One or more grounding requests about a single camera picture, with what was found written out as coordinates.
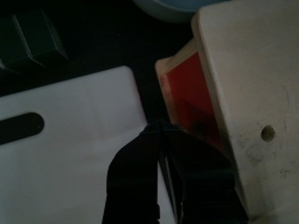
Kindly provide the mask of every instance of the white cutting board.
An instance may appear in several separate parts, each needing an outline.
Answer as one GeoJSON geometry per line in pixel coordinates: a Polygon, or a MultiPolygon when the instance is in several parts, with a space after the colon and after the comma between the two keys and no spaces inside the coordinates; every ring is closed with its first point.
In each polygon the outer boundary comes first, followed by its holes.
{"type": "Polygon", "coordinates": [[[0,98],[0,120],[28,112],[44,130],[0,145],[0,223],[100,224],[108,165],[147,125],[132,71],[122,66],[0,98]]]}
{"type": "Polygon", "coordinates": [[[215,4],[192,29],[251,221],[299,223],[299,1],[215,4]]]}

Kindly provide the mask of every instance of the white plastic board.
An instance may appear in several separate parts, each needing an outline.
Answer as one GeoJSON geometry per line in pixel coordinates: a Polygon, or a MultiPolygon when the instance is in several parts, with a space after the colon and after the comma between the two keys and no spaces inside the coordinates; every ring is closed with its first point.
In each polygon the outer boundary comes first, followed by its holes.
{"type": "Polygon", "coordinates": [[[0,120],[28,112],[42,115],[44,130],[0,145],[0,223],[100,224],[108,165],[146,127],[132,71],[123,66],[0,98],[0,120]]]}

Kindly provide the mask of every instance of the red panel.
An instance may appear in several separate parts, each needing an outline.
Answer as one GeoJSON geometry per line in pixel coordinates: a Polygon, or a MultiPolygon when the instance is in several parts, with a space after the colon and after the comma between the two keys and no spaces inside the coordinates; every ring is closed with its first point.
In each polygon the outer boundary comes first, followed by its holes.
{"type": "Polygon", "coordinates": [[[211,96],[198,53],[167,74],[167,78],[179,125],[222,150],[211,96]]]}

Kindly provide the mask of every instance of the small hole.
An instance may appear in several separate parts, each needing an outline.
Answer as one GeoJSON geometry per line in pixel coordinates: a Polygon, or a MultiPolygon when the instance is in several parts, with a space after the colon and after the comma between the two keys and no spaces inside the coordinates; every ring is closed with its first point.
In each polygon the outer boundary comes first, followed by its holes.
{"type": "Polygon", "coordinates": [[[275,135],[276,135],[276,131],[274,129],[274,127],[271,125],[267,125],[263,130],[262,130],[262,139],[266,141],[266,142],[271,142],[275,138],[275,135]]]}

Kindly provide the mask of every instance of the cutting board handle hole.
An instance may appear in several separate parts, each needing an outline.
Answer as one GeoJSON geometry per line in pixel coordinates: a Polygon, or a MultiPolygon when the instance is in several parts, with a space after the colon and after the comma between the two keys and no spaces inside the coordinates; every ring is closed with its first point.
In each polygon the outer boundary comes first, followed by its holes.
{"type": "Polygon", "coordinates": [[[260,137],[266,142],[271,142],[276,136],[276,131],[271,125],[267,125],[260,133],[260,137]]]}
{"type": "Polygon", "coordinates": [[[0,121],[0,145],[43,132],[43,117],[31,112],[0,121]]]}

